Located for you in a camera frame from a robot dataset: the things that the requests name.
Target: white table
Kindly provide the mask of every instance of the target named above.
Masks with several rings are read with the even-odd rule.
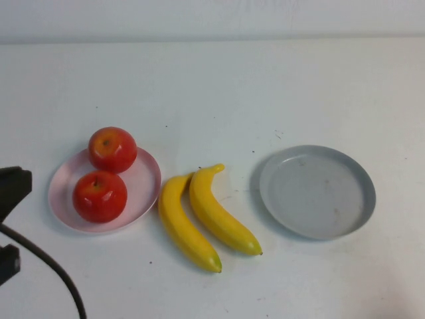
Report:
[[[6,224],[69,272],[91,319],[425,318],[424,52],[420,38],[0,47],[0,167],[34,177]],[[109,125],[133,134],[164,179],[225,163],[214,192],[264,254],[211,239],[223,272],[207,274],[156,210],[114,235],[59,224],[50,178]],[[377,207],[362,229],[306,241],[265,211],[259,168],[298,144],[336,148],[369,172]],[[2,318],[77,318],[56,274],[21,252],[22,271],[0,288]]]

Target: apple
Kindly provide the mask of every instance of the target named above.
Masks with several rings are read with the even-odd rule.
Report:
[[[88,142],[88,156],[95,168],[121,173],[135,161],[137,145],[133,137],[121,128],[101,128]]]
[[[127,187],[114,173],[92,171],[77,181],[72,203],[83,219],[107,223],[120,216],[126,207]]]

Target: yellow banana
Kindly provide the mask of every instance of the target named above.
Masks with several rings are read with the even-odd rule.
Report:
[[[189,259],[202,269],[221,272],[217,252],[195,228],[181,207],[181,195],[192,176],[193,173],[168,180],[159,196],[159,215],[169,236]]]
[[[247,255],[262,255],[255,236],[229,214],[211,192],[214,175],[223,169],[224,165],[218,164],[194,174],[189,187],[192,208],[201,223],[223,243]]]

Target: plate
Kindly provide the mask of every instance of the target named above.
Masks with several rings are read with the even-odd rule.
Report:
[[[283,226],[312,239],[332,239],[362,227],[376,203],[367,172],[323,146],[296,146],[274,155],[260,175],[268,211]]]
[[[161,171],[155,158],[137,148],[133,165],[118,174],[127,187],[127,205],[120,216],[109,223],[90,223],[76,212],[72,192],[77,181],[95,168],[83,150],[63,163],[54,174],[48,189],[48,203],[53,215],[66,226],[84,233],[108,233],[137,221],[156,202],[161,189]]]

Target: white plate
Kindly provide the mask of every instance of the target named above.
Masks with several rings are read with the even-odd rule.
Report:
[[[332,239],[363,226],[376,195],[367,172],[349,156],[322,146],[297,146],[273,156],[260,193],[274,218],[313,239]]]

